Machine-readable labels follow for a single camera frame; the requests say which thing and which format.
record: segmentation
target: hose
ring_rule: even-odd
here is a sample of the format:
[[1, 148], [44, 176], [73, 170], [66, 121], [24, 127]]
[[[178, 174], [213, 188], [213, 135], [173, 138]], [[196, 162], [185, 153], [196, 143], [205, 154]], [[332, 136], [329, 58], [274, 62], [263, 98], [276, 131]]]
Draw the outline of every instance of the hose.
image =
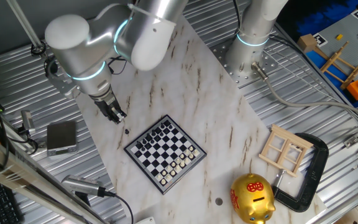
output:
[[348, 109], [348, 110], [351, 110], [355, 113], [358, 114], [358, 109], [352, 107], [352, 106], [349, 106], [349, 105], [346, 105], [344, 103], [337, 103], [337, 102], [314, 102], [314, 103], [290, 103], [288, 101], [285, 101], [283, 98], [281, 98], [273, 89], [272, 87], [272, 84], [270, 84], [270, 81], [268, 79], [265, 80], [265, 83], [267, 85], [267, 87], [270, 89], [270, 91], [272, 92], [273, 96], [276, 97], [276, 99], [287, 105], [287, 106], [292, 106], [292, 107], [308, 107], [308, 106], [320, 106], [320, 105], [328, 105], [328, 106], [339, 106], [341, 108], [345, 108], [345, 109]]

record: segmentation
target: gold piggy bank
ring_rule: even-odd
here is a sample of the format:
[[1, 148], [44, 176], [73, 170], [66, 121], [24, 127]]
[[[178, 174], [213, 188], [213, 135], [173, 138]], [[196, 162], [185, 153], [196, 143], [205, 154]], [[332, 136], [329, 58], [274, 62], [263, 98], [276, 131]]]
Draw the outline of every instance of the gold piggy bank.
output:
[[276, 210], [270, 184], [257, 174], [237, 178], [231, 185], [230, 198], [234, 210], [246, 223], [264, 224]]

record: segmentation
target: black c-clamp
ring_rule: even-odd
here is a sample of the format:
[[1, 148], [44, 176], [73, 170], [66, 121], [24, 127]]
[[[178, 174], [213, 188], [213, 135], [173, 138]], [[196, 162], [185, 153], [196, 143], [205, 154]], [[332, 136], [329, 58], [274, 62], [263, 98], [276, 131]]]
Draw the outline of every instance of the black c-clamp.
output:
[[296, 133], [296, 135], [312, 143], [315, 148], [314, 156], [305, 175], [301, 190], [299, 191], [298, 196], [294, 198], [278, 188], [284, 172], [279, 174], [277, 177], [277, 186], [272, 186], [272, 189], [274, 198], [277, 201], [296, 212], [304, 212], [309, 208], [314, 194], [316, 193], [317, 186], [328, 160], [329, 152], [327, 145], [321, 139], [305, 133]]

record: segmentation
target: red chinese character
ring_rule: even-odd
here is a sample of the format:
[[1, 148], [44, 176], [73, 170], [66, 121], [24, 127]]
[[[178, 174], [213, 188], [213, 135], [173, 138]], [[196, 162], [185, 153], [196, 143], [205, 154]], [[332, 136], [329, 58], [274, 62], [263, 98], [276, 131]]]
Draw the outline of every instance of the red chinese character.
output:
[[255, 192], [255, 191], [263, 191], [264, 190], [264, 185], [261, 182], [256, 182], [256, 183], [249, 183], [247, 185], [247, 190], [249, 192]]
[[236, 210], [236, 209], [239, 209], [240, 206], [239, 204], [237, 203], [237, 199], [238, 197], [236, 196], [236, 193], [234, 192], [233, 189], [230, 190], [230, 199], [231, 199], [231, 204], [233, 205], [233, 208]]

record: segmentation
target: white marble board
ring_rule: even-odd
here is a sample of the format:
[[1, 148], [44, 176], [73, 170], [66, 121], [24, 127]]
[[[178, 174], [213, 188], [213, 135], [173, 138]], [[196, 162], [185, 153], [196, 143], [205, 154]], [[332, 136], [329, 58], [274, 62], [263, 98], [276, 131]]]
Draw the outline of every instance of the white marble board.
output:
[[[122, 65], [115, 62], [113, 68], [120, 71]], [[249, 172], [274, 182], [278, 170], [258, 158], [270, 133], [185, 18], [157, 68], [140, 72], [127, 64], [113, 76], [112, 88], [128, 115], [121, 124], [108, 121], [88, 96], [76, 100], [117, 194], [127, 200], [135, 220], [153, 216], [158, 224], [242, 223], [231, 205], [230, 186]], [[208, 155], [162, 195], [123, 148], [166, 114]], [[287, 176], [280, 188], [295, 195], [303, 177]], [[216, 198], [223, 200], [221, 206]], [[267, 223], [302, 224], [326, 209], [317, 195], [304, 213], [279, 202], [275, 206]]]

